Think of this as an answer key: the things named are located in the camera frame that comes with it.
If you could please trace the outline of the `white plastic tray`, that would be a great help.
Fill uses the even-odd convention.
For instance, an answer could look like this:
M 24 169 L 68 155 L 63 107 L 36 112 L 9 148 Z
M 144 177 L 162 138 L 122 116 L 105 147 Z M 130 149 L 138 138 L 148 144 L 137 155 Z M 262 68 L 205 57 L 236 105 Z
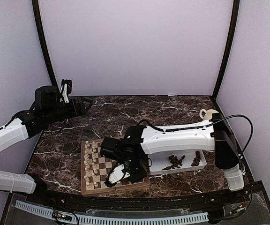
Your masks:
M 204 169 L 207 165 L 201 150 L 179 150 L 150 154 L 150 175 L 162 175 Z

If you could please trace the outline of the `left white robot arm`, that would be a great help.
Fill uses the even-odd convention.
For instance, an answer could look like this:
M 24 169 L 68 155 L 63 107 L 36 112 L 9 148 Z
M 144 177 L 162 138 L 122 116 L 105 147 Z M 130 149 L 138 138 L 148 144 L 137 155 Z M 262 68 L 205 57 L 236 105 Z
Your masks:
M 70 97 L 71 80 L 64 80 L 61 88 L 43 86 L 35 91 L 30 109 L 17 112 L 0 127 L 0 153 L 9 147 L 31 139 L 49 125 L 85 115 L 93 105 L 86 97 Z M 40 204 L 51 201 L 46 183 L 35 174 L 17 174 L 0 170 L 0 191 L 32 194 Z

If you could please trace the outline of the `wooden chess board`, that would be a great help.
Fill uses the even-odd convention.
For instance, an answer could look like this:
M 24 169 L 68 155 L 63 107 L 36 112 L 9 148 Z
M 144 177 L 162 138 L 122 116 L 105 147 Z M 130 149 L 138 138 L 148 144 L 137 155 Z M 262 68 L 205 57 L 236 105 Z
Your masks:
M 98 147 L 102 143 L 102 139 L 92 140 L 98 143 Z M 103 194 L 117 194 L 120 192 L 127 192 L 127 191 L 135 191 L 140 189 L 145 189 L 150 186 L 150 179 L 149 177 L 144 178 L 140 182 L 132 184 L 128 177 L 124 178 L 120 183 L 115 185 L 114 187 L 107 187 L 105 185 L 105 179 L 112 169 L 112 167 L 116 164 L 115 160 L 105 158 L 103 156 L 99 156 L 99 172 L 100 172 L 100 188 L 94 190 L 86 190 L 85 181 L 83 179 L 83 172 L 84 165 L 83 165 L 83 150 L 84 150 L 84 142 L 81 144 L 81 190 L 83 196 L 93 196 L 93 195 L 103 195 Z

